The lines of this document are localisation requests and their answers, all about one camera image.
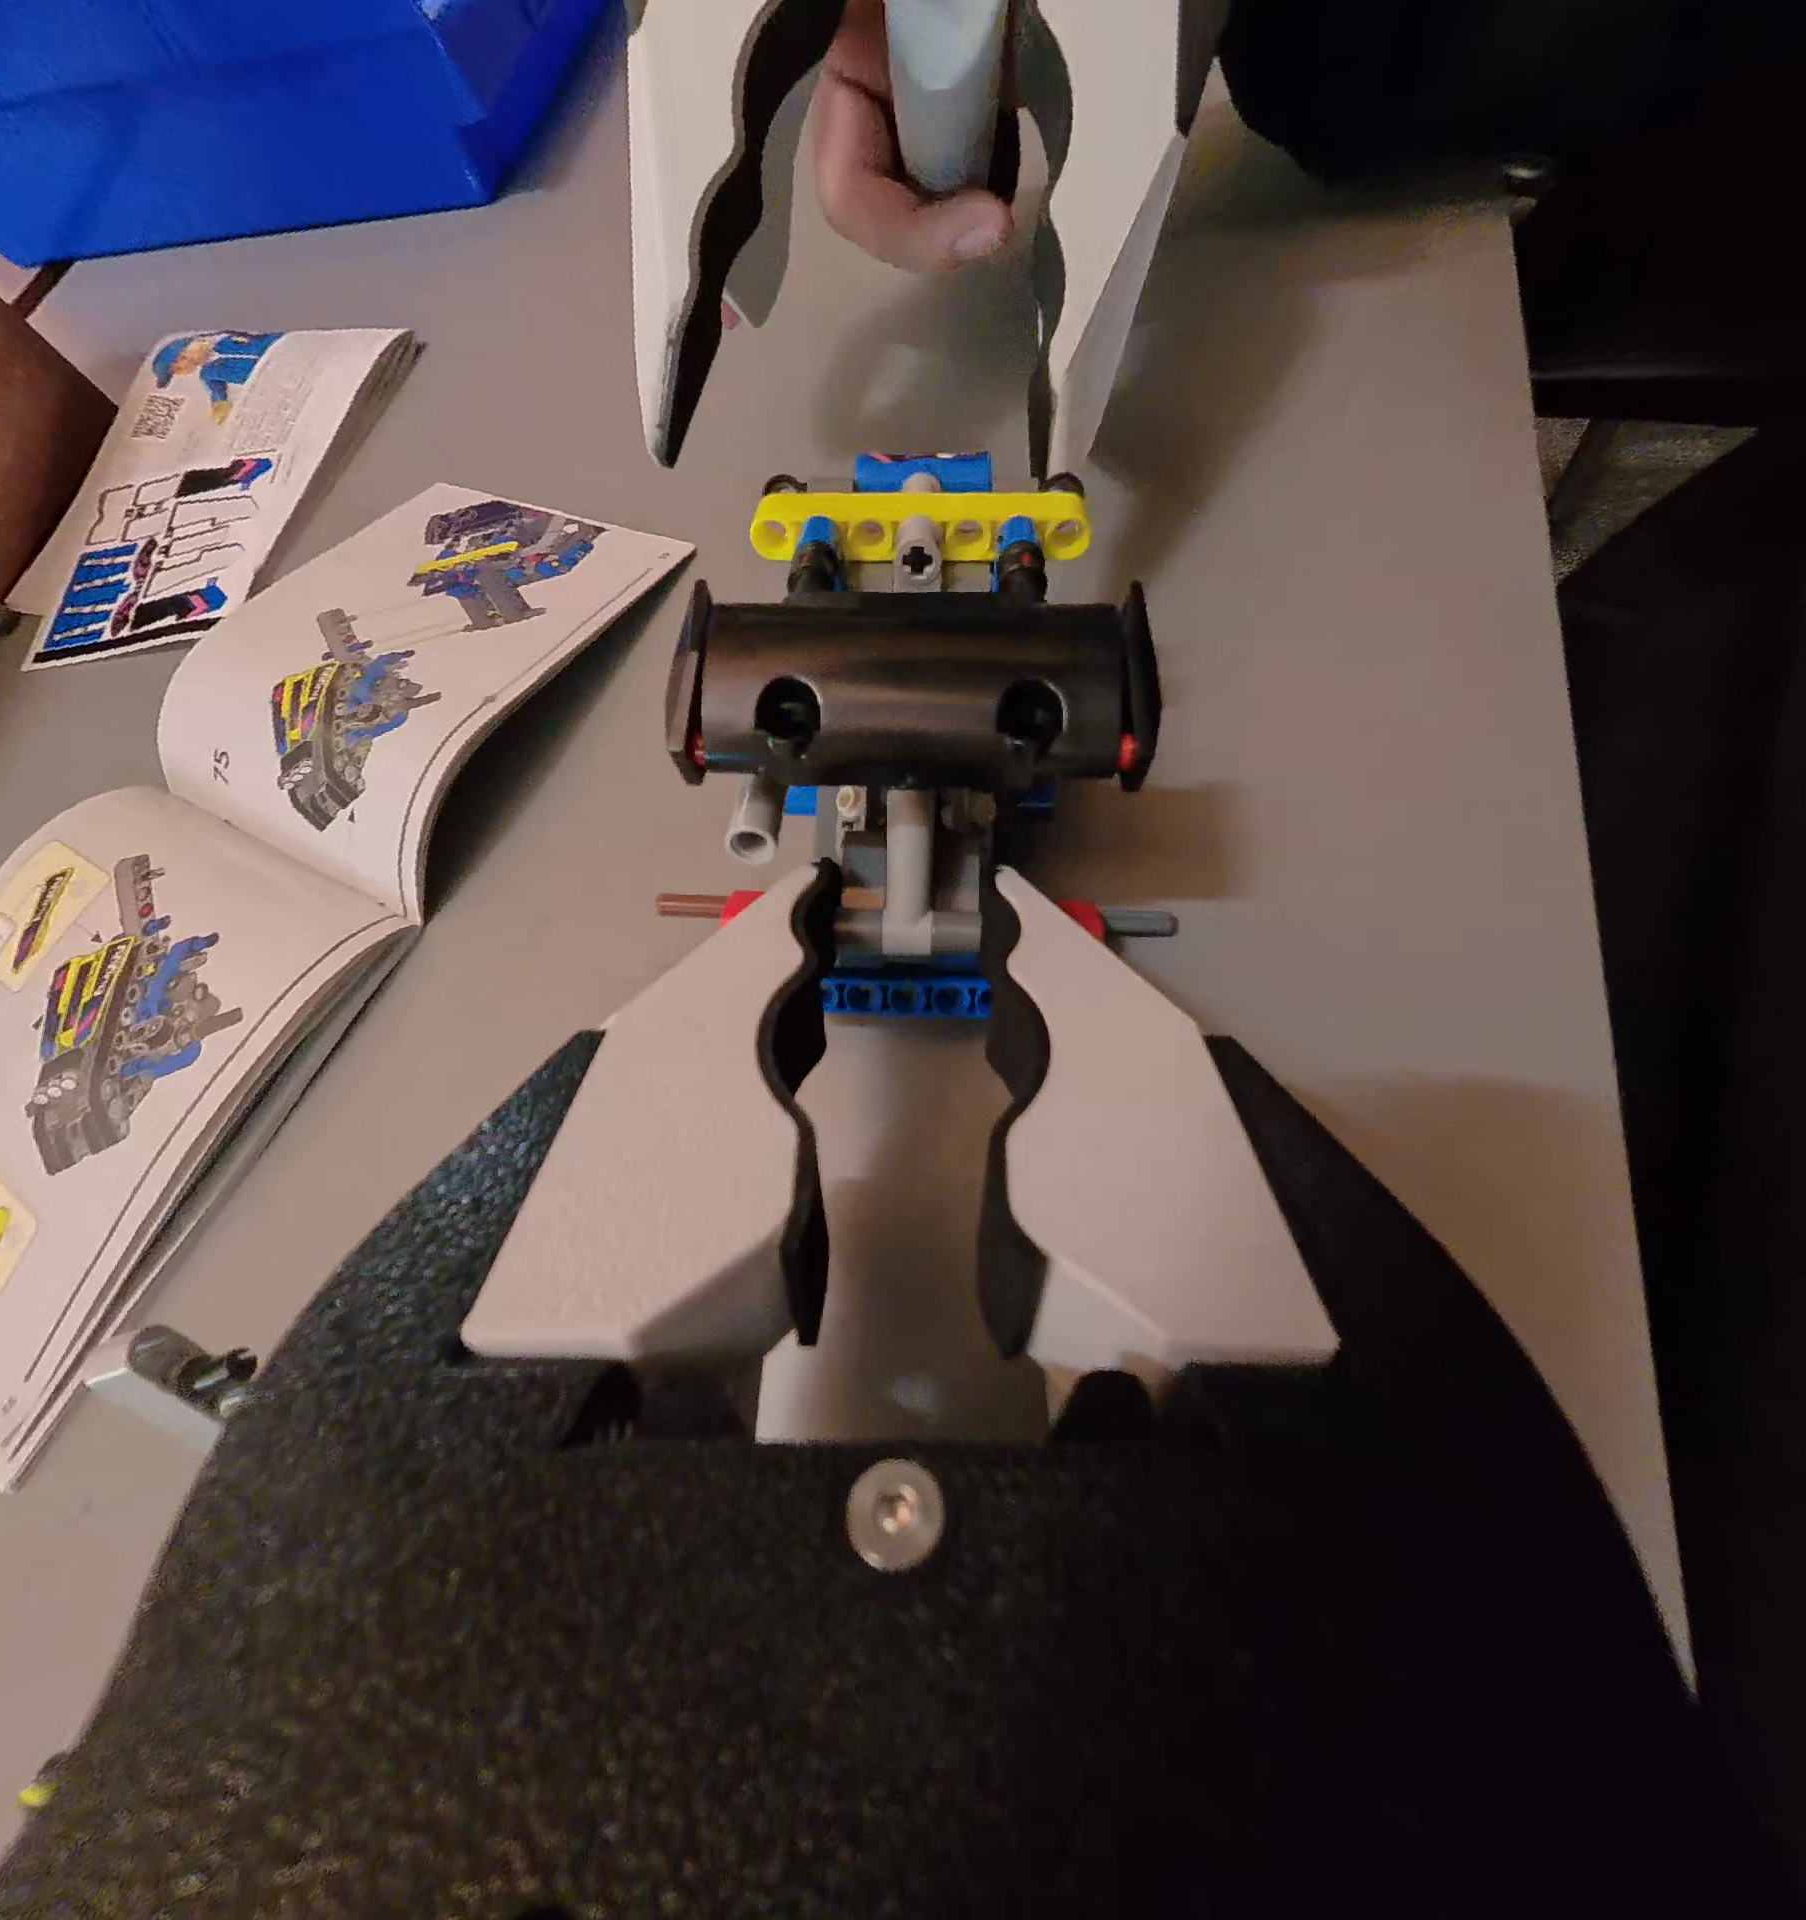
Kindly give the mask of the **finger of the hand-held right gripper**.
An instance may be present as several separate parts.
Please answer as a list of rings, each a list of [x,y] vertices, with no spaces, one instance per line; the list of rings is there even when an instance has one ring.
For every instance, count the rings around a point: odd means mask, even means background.
[[[1183,141],[1216,58],[1206,0],[1014,7],[1014,97],[1043,141],[1028,471],[1076,472],[1103,426]]]
[[[630,0],[633,403],[676,471],[721,315],[771,321],[790,268],[797,136],[844,0]]]

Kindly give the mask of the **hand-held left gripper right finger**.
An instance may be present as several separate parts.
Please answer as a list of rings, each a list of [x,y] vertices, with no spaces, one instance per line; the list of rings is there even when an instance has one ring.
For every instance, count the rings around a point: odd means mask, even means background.
[[[1011,863],[983,884],[983,975],[988,1343],[1043,1369],[1337,1357],[1206,1033]]]

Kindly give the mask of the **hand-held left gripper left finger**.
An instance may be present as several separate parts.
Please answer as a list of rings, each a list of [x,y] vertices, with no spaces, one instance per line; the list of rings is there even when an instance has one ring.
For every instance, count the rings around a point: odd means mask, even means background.
[[[465,1354],[815,1343],[830,1222],[815,1121],[844,872],[771,884],[630,999],[462,1316]]]

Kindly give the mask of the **toy brick model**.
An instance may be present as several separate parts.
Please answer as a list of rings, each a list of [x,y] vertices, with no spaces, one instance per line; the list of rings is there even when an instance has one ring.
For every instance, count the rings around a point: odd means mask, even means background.
[[[771,863],[815,820],[834,863],[824,1010],[983,1022],[983,884],[1054,813],[1061,781],[1143,786],[1154,762],[1154,636],[1143,587],[1054,602],[1093,558],[1071,471],[996,483],[983,448],[858,455],[771,472],[751,548],[773,602],[697,582],[663,733],[682,781],[733,776],[726,855]]]

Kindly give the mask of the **person's right hand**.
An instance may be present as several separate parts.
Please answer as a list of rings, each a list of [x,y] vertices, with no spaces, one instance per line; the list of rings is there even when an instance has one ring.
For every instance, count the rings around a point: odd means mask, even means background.
[[[1002,75],[996,97],[996,156],[983,186],[924,191],[898,156],[889,114],[889,36],[880,0],[847,0],[844,29],[815,67],[811,97],[811,156],[815,156],[815,204],[824,219],[904,268],[904,271],[955,271],[1011,247],[1014,199],[1014,86]]]

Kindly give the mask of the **open instruction booklet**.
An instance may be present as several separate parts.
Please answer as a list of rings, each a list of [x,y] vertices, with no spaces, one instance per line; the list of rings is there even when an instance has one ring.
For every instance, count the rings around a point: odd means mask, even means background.
[[[0,863],[0,1492],[201,1172],[421,936],[462,762],[692,558],[433,483],[182,657],[151,786]]]

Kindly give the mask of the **blue plastic bin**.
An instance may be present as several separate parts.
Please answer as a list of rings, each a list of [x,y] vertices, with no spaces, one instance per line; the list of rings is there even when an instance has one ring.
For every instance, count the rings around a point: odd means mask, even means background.
[[[23,268],[481,204],[605,0],[0,0]]]

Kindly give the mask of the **small grey toy brick part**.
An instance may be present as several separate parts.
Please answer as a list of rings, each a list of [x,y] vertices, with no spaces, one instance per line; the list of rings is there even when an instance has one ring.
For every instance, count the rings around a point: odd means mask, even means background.
[[[83,1387],[209,1460],[220,1426],[248,1404],[256,1369],[261,1357],[248,1343],[209,1354],[177,1321],[142,1321],[96,1343]]]

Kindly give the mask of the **sticker sheet booklet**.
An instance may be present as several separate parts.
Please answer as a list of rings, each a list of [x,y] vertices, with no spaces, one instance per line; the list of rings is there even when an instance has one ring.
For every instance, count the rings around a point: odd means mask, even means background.
[[[161,336],[59,526],[4,587],[23,666],[123,664],[234,612],[412,357],[412,329]]]

